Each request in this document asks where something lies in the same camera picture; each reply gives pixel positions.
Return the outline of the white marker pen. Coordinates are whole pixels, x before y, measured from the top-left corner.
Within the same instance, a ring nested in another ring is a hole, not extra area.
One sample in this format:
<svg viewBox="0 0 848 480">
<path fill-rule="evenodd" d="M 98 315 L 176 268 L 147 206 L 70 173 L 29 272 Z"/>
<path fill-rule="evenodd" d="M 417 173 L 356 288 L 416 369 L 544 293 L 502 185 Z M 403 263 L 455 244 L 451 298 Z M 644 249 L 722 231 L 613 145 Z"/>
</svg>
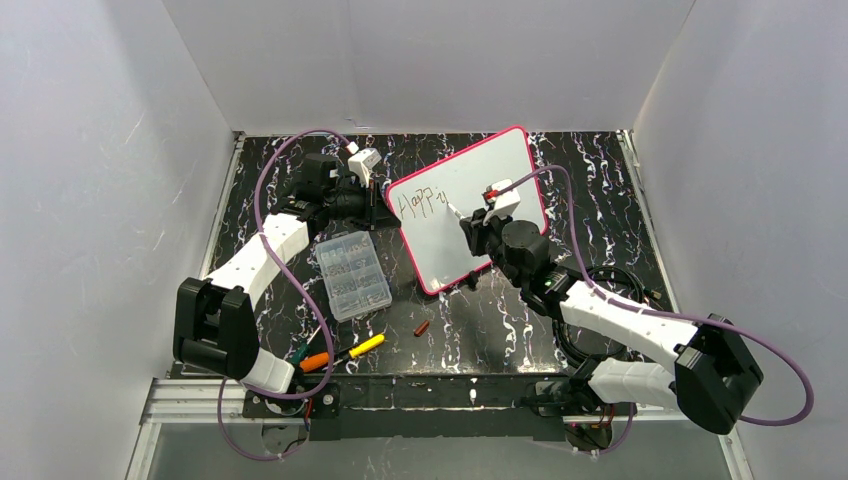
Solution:
<svg viewBox="0 0 848 480">
<path fill-rule="evenodd" d="M 452 214 L 452 215 L 453 215 L 453 216 L 454 216 L 454 217 L 455 217 L 458 221 L 462 221 L 462 220 L 464 220 L 464 219 L 466 218 L 466 216 L 465 216 L 465 215 L 464 215 L 464 214 L 463 214 L 463 213 L 462 213 L 462 212 L 461 212 L 458 208 L 456 208 L 456 207 L 455 207 L 452 203 L 448 202 L 448 203 L 447 203 L 447 207 L 448 207 L 449 211 L 451 212 L 451 214 Z"/>
</svg>

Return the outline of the pink framed whiteboard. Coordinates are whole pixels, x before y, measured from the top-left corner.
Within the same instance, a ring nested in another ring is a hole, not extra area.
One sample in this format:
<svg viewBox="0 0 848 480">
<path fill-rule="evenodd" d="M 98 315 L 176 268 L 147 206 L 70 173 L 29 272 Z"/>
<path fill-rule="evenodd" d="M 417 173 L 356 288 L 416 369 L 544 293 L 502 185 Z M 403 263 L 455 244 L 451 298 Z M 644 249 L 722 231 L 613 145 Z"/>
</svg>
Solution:
<svg viewBox="0 0 848 480">
<path fill-rule="evenodd" d="M 386 201 L 401 221 L 400 232 L 418 281 L 436 295 L 490 264 L 469 253 L 458 218 L 485 206 L 490 185 L 514 182 L 536 169 L 521 126 L 513 126 L 393 182 Z"/>
</svg>

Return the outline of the brown marker cap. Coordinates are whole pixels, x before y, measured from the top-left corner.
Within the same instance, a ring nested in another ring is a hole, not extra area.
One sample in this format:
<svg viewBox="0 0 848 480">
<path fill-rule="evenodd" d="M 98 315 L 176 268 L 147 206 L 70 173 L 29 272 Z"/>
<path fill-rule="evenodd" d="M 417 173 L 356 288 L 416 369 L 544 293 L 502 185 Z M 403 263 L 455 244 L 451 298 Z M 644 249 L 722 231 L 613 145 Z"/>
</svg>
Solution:
<svg viewBox="0 0 848 480">
<path fill-rule="evenodd" d="M 415 330 L 413 331 L 413 335 L 415 337 L 421 337 L 424 333 L 427 332 L 427 330 L 429 329 L 429 326 L 430 326 L 429 321 L 423 321 L 418 327 L 415 328 Z"/>
</svg>

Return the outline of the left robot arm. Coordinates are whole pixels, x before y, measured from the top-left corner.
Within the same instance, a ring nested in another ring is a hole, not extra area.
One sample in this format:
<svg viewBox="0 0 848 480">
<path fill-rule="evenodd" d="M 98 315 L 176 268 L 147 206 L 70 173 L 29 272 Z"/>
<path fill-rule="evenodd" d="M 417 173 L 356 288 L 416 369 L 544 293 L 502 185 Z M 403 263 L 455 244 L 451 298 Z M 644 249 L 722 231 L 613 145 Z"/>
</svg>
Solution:
<svg viewBox="0 0 848 480">
<path fill-rule="evenodd" d="M 296 368 L 260 345 L 255 308 L 282 267 L 333 221 L 358 230 L 398 228 L 372 170 L 381 156 L 365 148 L 347 161 L 306 155 L 259 232 L 222 267 L 189 277 L 177 290 L 173 356 L 185 365 L 241 382 L 273 398 L 295 399 Z"/>
</svg>

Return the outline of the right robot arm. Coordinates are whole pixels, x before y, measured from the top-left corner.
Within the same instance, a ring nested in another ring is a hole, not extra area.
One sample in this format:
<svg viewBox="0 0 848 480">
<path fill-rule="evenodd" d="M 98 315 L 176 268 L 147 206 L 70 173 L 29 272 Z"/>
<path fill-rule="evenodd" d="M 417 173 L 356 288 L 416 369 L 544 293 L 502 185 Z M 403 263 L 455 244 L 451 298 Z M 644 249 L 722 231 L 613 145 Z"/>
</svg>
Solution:
<svg viewBox="0 0 848 480">
<path fill-rule="evenodd" d="M 682 412 L 699 427 L 729 433 L 763 381 L 763 373 L 730 323 L 663 320 L 657 310 L 583 280 L 554 262 L 551 243 L 529 221 L 484 209 L 460 219 L 474 256 L 487 256 L 519 289 L 521 300 L 558 328 L 594 331 L 646 356 L 623 361 L 588 356 L 570 378 L 525 399 L 542 412 L 635 403 Z"/>
</svg>

